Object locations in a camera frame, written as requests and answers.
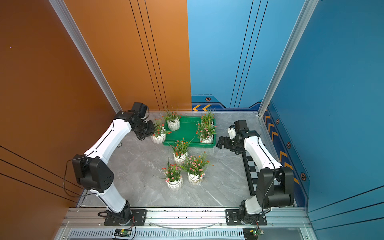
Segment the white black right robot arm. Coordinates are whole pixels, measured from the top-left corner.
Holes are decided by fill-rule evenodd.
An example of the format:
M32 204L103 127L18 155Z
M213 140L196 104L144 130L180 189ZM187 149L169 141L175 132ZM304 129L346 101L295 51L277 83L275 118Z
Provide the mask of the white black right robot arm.
M238 120L228 128L228 137L222 137L222 147L235 154L250 157L260 170L255 195L239 206L240 221L244 225L258 223L273 207L294 204L294 172L284 167L267 150L260 134L248 128L246 120Z

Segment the orange flower pot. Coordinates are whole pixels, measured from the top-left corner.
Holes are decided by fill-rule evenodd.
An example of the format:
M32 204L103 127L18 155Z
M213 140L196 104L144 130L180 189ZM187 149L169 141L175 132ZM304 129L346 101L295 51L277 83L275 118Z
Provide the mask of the orange flower pot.
M205 114L201 117L201 123L203 123L204 125L213 126L214 125L213 121L214 121L214 113L212 112L211 109L207 109Z

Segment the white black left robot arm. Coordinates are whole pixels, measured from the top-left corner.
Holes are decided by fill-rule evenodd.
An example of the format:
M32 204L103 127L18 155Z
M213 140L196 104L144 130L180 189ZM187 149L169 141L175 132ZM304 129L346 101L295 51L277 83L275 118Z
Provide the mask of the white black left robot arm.
M96 195L107 208L105 215L98 215L115 225L133 225L134 217L129 202L114 185L114 173L108 162L128 133L134 132L141 141L152 135L154 124L147 121L148 116L148 110L118 112L100 139L83 155L75 155L71 160L78 184Z

